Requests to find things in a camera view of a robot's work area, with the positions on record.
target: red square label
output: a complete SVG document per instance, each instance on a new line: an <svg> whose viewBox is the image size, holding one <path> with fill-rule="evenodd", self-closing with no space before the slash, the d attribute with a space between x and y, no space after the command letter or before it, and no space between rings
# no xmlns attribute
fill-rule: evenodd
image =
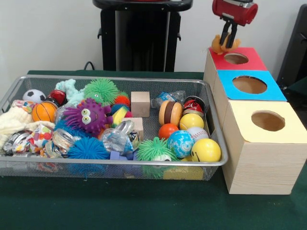
<svg viewBox="0 0 307 230"><path fill-rule="evenodd" d="M267 71L264 63L252 47L239 47L233 52L217 55L209 48L216 70Z"/></svg>

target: googly eye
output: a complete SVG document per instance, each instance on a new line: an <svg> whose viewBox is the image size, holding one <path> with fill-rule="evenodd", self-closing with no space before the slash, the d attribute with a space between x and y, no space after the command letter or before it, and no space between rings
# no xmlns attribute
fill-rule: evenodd
<svg viewBox="0 0 307 230"><path fill-rule="evenodd" d="M89 116L89 115L91 115L91 111L89 111L88 109L83 109L81 111L81 115L82 116Z"/></svg>
<svg viewBox="0 0 307 230"><path fill-rule="evenodd" d="M155 157L153 161L172 161L172 159L170 158L170 156L164 154L164 155Z"/></svg>
<svg viewBox="0 0 307 230"><path fill-rule="evenodd" d="M89 116L84 116L82 118L82 122L85 124L85 125L88 125L89 123L91 123L91 118Z"/></svg>

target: blue square label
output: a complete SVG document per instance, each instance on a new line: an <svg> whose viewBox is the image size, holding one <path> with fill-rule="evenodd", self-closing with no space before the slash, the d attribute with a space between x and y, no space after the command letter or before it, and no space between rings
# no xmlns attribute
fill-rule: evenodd
<svg viewBox="0 0 307 230"><path fill-rule="evenodd" d="M218 75L229 99L287 101L268 71L219 70Z"/></svg>

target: black cable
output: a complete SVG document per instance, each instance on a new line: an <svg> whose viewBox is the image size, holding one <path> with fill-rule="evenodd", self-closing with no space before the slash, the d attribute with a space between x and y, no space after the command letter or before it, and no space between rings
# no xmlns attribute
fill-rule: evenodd
<svg viewBox="0 0 307 230"><path fill-rule="evenodd" d="M92 66L92 70L95 70L95 67L94 67L94 65L92 64L92 62L91 62L91 61L88 61L88 62L85 64L85 66L84 66L83 70L86 70L86 68L87 68L88 64L90 64L90 65Z"/></svg>

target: toy hamburger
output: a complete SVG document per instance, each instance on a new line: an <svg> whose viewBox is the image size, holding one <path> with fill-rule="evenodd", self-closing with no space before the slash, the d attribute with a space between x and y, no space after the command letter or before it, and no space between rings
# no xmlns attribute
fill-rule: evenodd
<svg viewBox="0 0 307 230"><path fill-rule="evenodd" d="M160 125L172 123L175 126L179 125L182 117L182 105L178 102L164 101L159 111Z"/></svg>

